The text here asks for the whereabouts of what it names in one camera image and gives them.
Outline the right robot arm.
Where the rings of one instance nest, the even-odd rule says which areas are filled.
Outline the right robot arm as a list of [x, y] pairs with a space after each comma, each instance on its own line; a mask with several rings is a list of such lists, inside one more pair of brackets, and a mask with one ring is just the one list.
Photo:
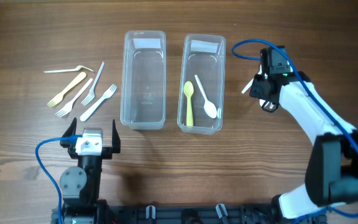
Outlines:
[[313, 145], [304, 184], [248, 210], [267, 223], [301, 223], [326, 212], [358, 218], [358, 130], [329, 107], [303, 72], [260, 72], [243, 91], [263, 108], [272, 103], [287, 110]]

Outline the yellow plastic spoon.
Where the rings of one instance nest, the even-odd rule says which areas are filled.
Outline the yellow plastic spoon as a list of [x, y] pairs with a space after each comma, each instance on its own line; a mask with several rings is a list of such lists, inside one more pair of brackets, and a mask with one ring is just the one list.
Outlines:
[[187, 81], [184, 84], [183, 92], [186, 96], [186, 125], [187, 126], [193, 126], [193, 110], [192, 110], [192, 103], [191, 103], [191, 97], [194, 93], [194, 87], [192, 82]]

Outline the white spoon bowl down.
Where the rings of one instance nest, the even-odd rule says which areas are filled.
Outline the white spoon bowl down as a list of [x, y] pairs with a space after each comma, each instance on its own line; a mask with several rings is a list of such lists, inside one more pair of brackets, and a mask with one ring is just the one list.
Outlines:
[[259, 105], [262, 107], [262, 108], [265, 108], [267, 105], [269, 105], [269, 101], [265, 101], [265, 100], [262, 100], [260, 99], [259, 100]]

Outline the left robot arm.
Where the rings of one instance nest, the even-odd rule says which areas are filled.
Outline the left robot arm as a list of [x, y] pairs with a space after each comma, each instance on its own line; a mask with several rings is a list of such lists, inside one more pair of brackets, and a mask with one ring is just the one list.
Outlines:
[[61, 140], [68, 155], [78, 161], [60, 177], [63, 206], [52, 210], [51, 224], [63, 223], [119, 223], [106, 200], [99, 199], [102, 161], [121, 151], [116, 124], [112, 124], [112, 145], [103, 146], [101, 128], [85, 128], [75, 142]]

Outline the translucent slim plastic fork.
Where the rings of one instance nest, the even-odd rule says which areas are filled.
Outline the translucent slim plastic fork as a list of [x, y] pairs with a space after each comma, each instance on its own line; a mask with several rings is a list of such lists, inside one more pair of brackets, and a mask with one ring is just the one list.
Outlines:
[[98, 70], [98, 73], [96, 75], [96, 78], [94, 79], [94, 82], [91, 86], [91, 88], [89, 89], [89, 93], [88, 95], [85, 97], [85, 99], [81, 102], [82, 105], [86, 106], [87, 104], [89, 104], [95, 97], [95, 93], [94, 93], [94, 89], [96, 88], [96, 84], [103, 72], [103, 68], [104, 68], [104, 65], [105, 65], [105, 62], [102, 62], [99, 70]]

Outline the yellow plastic fork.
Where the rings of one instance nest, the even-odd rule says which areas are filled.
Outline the yellow plastic fork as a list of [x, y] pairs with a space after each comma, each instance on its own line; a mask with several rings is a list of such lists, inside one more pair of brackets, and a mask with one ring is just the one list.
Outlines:
[[86, 78], [86, 73], [79, 73], [60, 93], [54, 96], [48, 103], [47, 106], [54, 107], [57, 106], [63, 99], [63, 97], [77, 84], [79, 84], [82, 80]]

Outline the thick white plastic fork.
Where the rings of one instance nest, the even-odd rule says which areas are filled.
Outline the thick white plastic fork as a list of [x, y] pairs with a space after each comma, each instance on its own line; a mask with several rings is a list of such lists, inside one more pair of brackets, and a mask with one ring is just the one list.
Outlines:
[[87, 121], [91, 115], [98, 109], [98, 107], [107, 99], [111, 98], [117, 90], [117, 86], [112, 84], [92, 106], [90, 106], [81, 116], [80, 121]]

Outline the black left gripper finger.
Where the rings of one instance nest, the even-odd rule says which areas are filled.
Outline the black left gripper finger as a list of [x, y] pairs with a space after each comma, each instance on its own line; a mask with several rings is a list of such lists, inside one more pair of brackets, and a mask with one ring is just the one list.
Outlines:
[[112, 121], [112, 149], [111, 152], [119, 154], [121, 152], [121, 139], [119, 137], [118, 131], [116, 129], [115, 120]]
[[60, 141], [61, 147], [72, 147], [75, 144], [73, 137], [76, 134], [76, 125], [77, 119], [73, 118], [71, 125], [62, 136], [63, 139]]

